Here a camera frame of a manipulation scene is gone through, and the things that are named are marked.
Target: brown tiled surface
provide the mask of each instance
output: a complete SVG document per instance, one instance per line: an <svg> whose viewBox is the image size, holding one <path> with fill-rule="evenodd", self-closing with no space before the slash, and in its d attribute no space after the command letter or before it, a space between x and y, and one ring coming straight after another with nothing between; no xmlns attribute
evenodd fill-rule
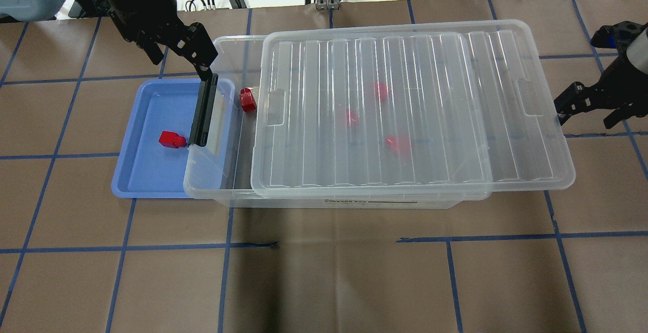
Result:
<svg viewBox="0 0 648 333"><path fill-rule="evenodd" d="M541 56L592 54L572 0L492 0L498 19L531 27Z"/></svg>
<svg viewBox="0 0 648 333"><path fill-rule="evenodd" d="M0 155L51 155L61 134L74 82L0 89Z"/></svg>
<svg viewBox="0 0 648 333"><path fill-rule="evenodd" d="M222 249L128 252L111 331L213 331Z"/></svg>
<svg viewBox="0 0 648 333"><path fill-rule="evenodd" d="M600 70L571 0L492 1L498 18L530 25L541 55L582 55L542 59L554 96L571 82L596 82ZM597 21L641 21L636 15L645 12L634 0L606 19L613 4L576 1L590 32ZM491 17L488 0L411 4L416 22ZM180 16L218 37L244 34L250 13L252 34L329 26L329 13L314 6ZM333 22L406 24L410 13L407 1L343 3ZM455 303L466 333L581 331L581 313L588 331L645 330L648 179L625 128L602 127L606 111L565 124L569 135L617 135L570 138L576 183L549 192L570 285L542 191L498 192L441 211L230 211L215 201L169 199L139 199L133 209L131 199L111 193L116 157L105 153L120 150L135 91L147 79L82 81L66 120L96 23L29 24L7 81L71 80L0 84L3 333L219 331L219 324L227 333L458 331ZM102 20L85 77L157 77L160 67L111 26ZM22 28L0 25L0 67ZM613 58L602 56L602 64ZM165 72L192 68L170 54ZM643 119L628 124L648 130ZM645 164L648 136L634 140Z"/></svg>
<svg viewBox="0 0 648 333"><path fill-rule="evenodd" d="M464 331L580 331L555 240L452 243Z"/></svg>
<svg viewBox="0 0 648 333"><path fill-rule="evenodd" d="M96 26L97 19L30 23L7 81L77 79Z"/></svg>
<svg viewBox="0 0 648 333"><path fill-rule="evenodd" d="M3 333L104 331L118 262L119 252L26 255Z"/></svg>
<svg viewBox="0 0 648 333"><path fill-rule="evenodd" d="M81 82L59 153L119 152L135 94L146 80Z"/></svg>

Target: plastic lid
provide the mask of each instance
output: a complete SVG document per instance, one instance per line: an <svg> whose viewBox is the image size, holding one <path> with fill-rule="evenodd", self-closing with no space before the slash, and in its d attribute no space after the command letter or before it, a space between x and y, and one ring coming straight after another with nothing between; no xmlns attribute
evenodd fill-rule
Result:
<svg viewBox="0 0 648 333"><path fill-rule="evenodd" d="M264 197L565 188L569 149L516 20L279 32L264 41Z"/></svg>

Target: blue plastic tray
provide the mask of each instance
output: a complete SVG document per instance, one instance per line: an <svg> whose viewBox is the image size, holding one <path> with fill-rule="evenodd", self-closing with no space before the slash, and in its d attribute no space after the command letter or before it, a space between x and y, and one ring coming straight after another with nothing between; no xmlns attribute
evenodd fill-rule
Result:
<svg viewBox="0 0 648 333"><path fill-rule="evenodd" d="M188 149L166 148L158 139L162 131L189 138L199 84L199 79L155 79L139 86L113 177L113 194L118 197L189 198L182 186ZM220 93L233 94L233 86L227 79L218 80ZM231 111L231 107L227 107L227 112ZM227 122L222 139L228 140L228 135Z"/></svg>

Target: plastic storage box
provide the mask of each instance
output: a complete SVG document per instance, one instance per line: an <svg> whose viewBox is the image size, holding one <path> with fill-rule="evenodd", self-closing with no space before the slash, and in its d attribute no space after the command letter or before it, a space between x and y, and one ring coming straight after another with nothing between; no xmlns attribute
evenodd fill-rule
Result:
<svg viewBox="0 0 648 333"><path fill-rule="evenodd" d="M523 22L278 32L215 45L213 70L237 89L252 88L259 110L236 110L232 167L219 167L218 133L204 148L189 146L191 197L249 207L441 209L574 181ZM211 130L220 127L214 119Z"/></svg>

